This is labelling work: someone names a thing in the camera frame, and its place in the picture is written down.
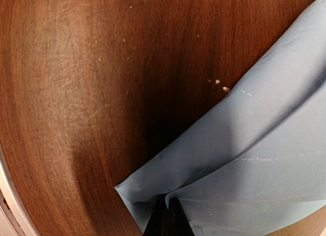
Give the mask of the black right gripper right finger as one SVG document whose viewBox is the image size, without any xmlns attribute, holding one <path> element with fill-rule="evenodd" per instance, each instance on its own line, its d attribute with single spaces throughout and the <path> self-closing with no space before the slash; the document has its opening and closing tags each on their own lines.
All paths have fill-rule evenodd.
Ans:
<svg viewBox="0 0 326 236">
<path fill-rule="evenodd" d="M 177 198 L 169 200 L 167 235 L 194 236 L 183 207 Z"/>
</svg>

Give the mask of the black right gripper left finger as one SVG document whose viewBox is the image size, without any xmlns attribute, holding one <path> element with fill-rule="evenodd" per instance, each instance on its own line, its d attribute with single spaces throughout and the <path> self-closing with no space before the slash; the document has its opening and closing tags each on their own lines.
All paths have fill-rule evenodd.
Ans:
<svg viewBox="0 0 326 236">
<path fill-rule="evenodd" d="M 143 236 L 164 236 L 168 232 L 168 208 L 163 197 L 159 198 L 147 223 Z"/>
</svg>

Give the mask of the blue wrapping paper sheet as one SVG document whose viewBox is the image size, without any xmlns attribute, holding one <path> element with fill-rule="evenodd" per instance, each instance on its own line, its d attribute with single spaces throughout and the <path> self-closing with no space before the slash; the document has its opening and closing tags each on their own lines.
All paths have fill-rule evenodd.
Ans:
<svg viewBox="0 0 326 236">
<path fill-rule="evenodd" d="M 265 235 L 324 207 L 325 0 L 115 189 L 141 230 L 178 198 L 195 235 Z"/>
</svg>

